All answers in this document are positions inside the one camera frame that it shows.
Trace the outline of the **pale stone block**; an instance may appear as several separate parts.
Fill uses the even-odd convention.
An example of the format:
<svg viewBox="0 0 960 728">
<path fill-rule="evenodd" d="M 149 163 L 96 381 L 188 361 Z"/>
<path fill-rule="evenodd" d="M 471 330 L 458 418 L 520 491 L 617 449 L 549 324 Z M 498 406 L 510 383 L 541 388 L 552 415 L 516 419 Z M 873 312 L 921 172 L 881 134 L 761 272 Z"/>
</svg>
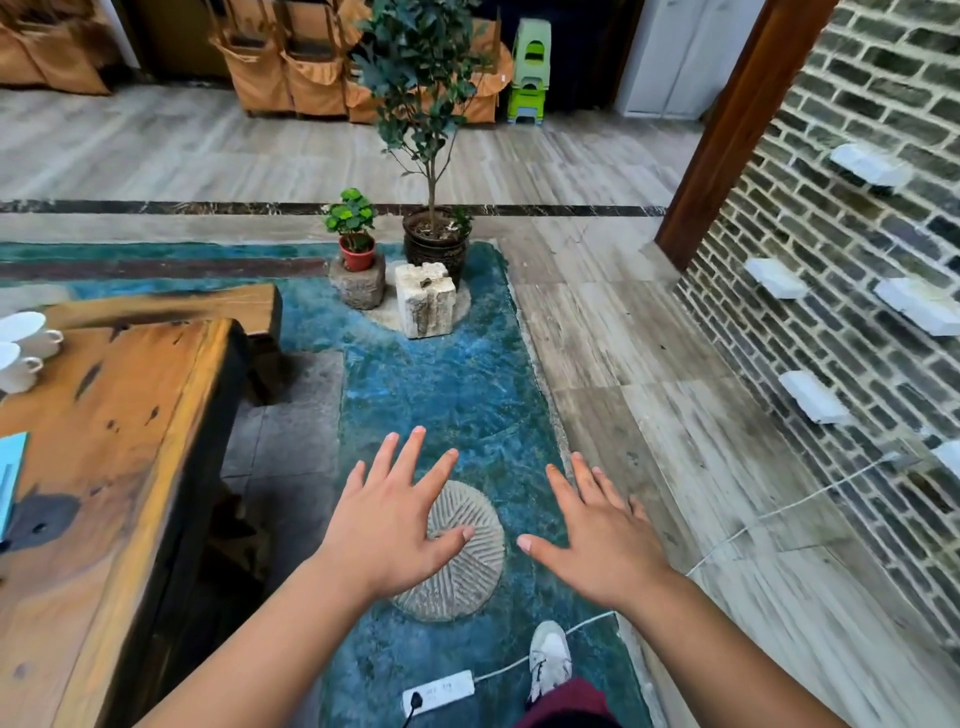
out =
<svg viewBox="0 0 960 728">
<path fill-rule="evenodd" d="M 452 333 L 457 287 L 444 263 L 399 264 L 393 279 L 402 334 L 422 339 Z"/>
</svg>

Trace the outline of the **round millstone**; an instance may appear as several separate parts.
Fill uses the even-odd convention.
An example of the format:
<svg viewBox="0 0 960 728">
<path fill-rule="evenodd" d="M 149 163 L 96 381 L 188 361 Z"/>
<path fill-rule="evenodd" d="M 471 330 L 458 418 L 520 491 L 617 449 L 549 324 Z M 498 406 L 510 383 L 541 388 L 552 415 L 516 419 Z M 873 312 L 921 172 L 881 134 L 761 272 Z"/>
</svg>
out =
<svg viewBox="0 0 960 728">
<path fill-rule="evenodd" d="M 466 526 L 473 537 L 441 570 L 390 603 L 423 623 L 452 622 L 477 612 L 492 597 L 506 559 L 505 532 L 494 504 L 471 485 L 448 480 L 428 514 L 427 535 Z"/>
</svg>

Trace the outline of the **stack of green plastic stools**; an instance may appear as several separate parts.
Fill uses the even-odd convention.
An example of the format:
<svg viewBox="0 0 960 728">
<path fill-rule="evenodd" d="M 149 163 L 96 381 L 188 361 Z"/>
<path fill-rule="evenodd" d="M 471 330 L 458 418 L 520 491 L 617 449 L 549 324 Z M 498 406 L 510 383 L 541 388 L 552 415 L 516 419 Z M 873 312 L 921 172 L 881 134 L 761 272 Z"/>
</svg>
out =
<svg viewBox="0 0 960 728">
<path fill-rule="evenodd" d="M 541 126 L 545 116 L 546 93 L 550 86 L 552 29 L 549 21 L 519 19 L 512 46 L 513 77 L 507 123 L 522 118 Z"/>
</svg>

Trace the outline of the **white cup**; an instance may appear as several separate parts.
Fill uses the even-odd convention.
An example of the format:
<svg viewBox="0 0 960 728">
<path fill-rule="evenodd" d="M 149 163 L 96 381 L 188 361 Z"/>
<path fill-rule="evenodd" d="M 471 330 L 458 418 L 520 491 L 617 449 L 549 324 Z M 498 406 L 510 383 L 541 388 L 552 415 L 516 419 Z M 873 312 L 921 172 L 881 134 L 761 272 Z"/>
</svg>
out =
<svg viewBox="0 0 960 728">
<path fill-rule="evenodd" d="M 17 345 L 21 355 L 46 360 L 62 349 L 65 334 L 49 326 L 39 311 L 21 311 L 0 319 L 0 343 Z"/>
<path fill-rule="evenodd" d="M 30 391 L 42 369 L 42 358 L 25 355 L 18 344 L 0 342 L 0 392 L 15 395 Z"/>
</svg>

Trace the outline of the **person's right hand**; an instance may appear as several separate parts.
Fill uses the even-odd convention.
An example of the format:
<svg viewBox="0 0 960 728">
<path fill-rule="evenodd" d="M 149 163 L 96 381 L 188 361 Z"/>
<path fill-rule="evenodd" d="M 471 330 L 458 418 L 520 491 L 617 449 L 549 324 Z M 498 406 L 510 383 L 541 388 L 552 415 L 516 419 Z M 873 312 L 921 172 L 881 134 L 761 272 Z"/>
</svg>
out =
<svg viewBox="0 0 960 728">
<path fill-rule="evenodd" d="M 574 472 L 571 484 L 557 467 L 546 467 L 566 527 L 568 544 L 562 548 L 572 548 L 578 562 L 574 574 L 555 576 L 584 599 L 626 614 L 643 592 L 670 577 L 673 568 L 652 523 L 635 519 L 629 500 L 604 470 L 588 466 L 604 491 L 603 505 L 583 503 Z"/>
</svg>

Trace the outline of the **white power strip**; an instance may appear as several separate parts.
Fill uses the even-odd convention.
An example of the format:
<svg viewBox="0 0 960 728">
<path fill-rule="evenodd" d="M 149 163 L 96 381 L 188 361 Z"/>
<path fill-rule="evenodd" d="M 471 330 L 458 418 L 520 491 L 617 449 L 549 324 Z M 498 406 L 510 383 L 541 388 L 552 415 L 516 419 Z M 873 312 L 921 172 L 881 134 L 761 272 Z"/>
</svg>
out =
<svg viewBox="0 0 960 728">
<path fill-rule="evenodd" d="M 429 683 L 404 690 L 401 697 L 401 705 L 405 717 L 408 711 L 409 696 L 414 691 L 419 692 L 423 698 L 422 708 L 414 714 L 416 716 L 444 708 L 455 702 L 474 696 L 474 674 L 469 669 L 462 670 Z"/>
</svg>

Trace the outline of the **small plant in red pot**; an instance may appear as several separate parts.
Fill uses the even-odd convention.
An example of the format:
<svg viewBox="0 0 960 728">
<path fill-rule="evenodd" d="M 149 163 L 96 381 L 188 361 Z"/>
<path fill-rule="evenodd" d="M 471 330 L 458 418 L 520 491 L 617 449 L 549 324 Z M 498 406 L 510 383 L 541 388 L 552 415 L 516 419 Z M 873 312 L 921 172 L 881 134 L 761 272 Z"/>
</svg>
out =
<svg viewBox="0 0 960 728">
<path fill-rule="evenodd" d="M 351 273 L 370 270 L 377 245 L 373 230 L 378 213 L 369 199 L 359 189 L 348 187 L 322 214 L 327 231 L 338 237 L 343 268 Z"/>
</svg>

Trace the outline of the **small tree in dark pot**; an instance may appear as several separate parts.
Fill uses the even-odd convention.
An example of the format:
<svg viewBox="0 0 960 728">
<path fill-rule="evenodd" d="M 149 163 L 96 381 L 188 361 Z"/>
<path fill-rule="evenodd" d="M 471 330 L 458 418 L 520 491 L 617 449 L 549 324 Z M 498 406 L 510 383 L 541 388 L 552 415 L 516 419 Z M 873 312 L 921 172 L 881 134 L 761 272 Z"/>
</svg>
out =
<svg viewBox="0 0 960 728">
<path fill-rule="evenodd" d="M 354 55 L 375 104 L 375 126 L 404 174 L 424 178 L 426 203 L 402 213 L 408 263 L 440 263 L 459 287 L 471 218 L 438 204 L 437 188 L 466 124 L 484 67 L 474 48 L 474 14 L 483 0 L 370 0 Z"/>
</svg>

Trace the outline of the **person's left forearm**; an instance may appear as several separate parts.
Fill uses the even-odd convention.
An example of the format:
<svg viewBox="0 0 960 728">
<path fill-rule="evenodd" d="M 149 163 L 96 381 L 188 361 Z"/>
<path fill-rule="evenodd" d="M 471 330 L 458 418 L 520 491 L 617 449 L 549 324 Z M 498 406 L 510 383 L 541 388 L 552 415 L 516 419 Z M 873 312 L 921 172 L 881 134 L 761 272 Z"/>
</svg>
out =
<svg viewBox="0 0 960 728">
<path fill-rule="evenodd" d="M 373 601 L 358 572 L 309 558 L 135 728 L 283 728 Z"/>
</svg>

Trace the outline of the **white sneaker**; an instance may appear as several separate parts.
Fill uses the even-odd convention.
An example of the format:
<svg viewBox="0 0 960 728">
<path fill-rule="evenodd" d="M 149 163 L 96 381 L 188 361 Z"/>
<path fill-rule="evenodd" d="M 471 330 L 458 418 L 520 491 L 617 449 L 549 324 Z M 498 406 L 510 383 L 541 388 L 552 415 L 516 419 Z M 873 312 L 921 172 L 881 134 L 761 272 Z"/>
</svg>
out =
<svg viewBox="0 0 960 728">
<path fill-rule="evenodd" d="M 573 677 L 568 636 L 558 622 L 545 620 L 536 626 L 529 650 L 529 669 L 528 708 Z"/>
</svg>

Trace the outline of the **row of orange covered chairs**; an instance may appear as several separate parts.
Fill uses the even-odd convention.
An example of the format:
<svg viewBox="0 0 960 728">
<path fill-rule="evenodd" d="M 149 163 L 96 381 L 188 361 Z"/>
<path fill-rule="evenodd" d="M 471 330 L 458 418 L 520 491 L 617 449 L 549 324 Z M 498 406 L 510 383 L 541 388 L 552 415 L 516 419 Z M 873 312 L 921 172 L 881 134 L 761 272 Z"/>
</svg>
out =
<svg viewBox="0 0 960 728">
<path fill-rule="evenodd" d="M 0 0 L 0 88 L 230 83 L 249 116 L 377 120 L 351 54 L 374 0 Z"/>
</svg>

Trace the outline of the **wooden bench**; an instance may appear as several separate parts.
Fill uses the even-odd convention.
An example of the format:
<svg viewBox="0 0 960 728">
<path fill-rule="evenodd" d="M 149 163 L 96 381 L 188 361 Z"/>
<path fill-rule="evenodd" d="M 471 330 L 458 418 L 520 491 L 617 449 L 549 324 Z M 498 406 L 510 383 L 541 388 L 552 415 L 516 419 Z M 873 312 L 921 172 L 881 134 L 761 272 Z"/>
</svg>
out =
<svg viewBox="0 0 960 728">
<path fill-rule="evenodd" d="M 282 313 L 282 294 L 273 283 L 211 291 L 72 300 L 44 310 L 48 323 L 62 331 L 176 321 L 234 320 L 246 334 L 250 354 L 246 394 L 259 407 L 272 405 L 285 386 Z"/>
</svg>

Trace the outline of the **round stone pedestal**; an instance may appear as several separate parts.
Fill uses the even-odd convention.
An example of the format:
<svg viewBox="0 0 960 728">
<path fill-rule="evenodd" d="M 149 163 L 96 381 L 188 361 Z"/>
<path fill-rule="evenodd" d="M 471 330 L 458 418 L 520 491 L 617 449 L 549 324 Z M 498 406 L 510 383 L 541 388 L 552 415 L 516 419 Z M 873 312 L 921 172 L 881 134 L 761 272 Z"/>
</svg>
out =
<svg viewBox="0 0 960 728">
<path fill-rule="evenodd" d="M 341 301 L 354 310 L 379 308 L 386 292 L 386 262 L 380 252 L 375 252 L 371 266 L 364 271 L 349 271 L 341 258 L 335 258 L 328 271 L 330 284 L 336 289 Z"/>
</svg>

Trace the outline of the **wooden slab table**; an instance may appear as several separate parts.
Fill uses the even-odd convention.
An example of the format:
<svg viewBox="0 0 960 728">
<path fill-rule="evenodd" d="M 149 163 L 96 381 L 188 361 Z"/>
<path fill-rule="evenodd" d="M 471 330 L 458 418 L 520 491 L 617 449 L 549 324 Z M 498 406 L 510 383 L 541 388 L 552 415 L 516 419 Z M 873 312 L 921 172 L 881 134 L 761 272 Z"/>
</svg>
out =
<svg viewBox="0 0 960 728">
<path fill-rule="evenodd" d="M 120 728 L 170 681 L 243 398 L 230 319 L 68 330 L 0 404 L 28 434 L 0 544 L 0 728 Z"/>
</svg>

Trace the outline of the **brown wooden pillar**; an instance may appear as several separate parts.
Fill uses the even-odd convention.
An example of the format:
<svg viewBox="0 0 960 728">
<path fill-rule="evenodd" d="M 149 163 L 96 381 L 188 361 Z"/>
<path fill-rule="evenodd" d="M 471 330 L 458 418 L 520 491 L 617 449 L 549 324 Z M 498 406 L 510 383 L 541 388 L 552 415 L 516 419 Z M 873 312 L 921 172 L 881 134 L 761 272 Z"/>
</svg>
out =
<svg viewBox="0 0 960 728">
<path fill-rule="evenodd" d="M 765 0 L 654 237 L 679 272 L 694 260 L 838 0 Z"/>
</svg>

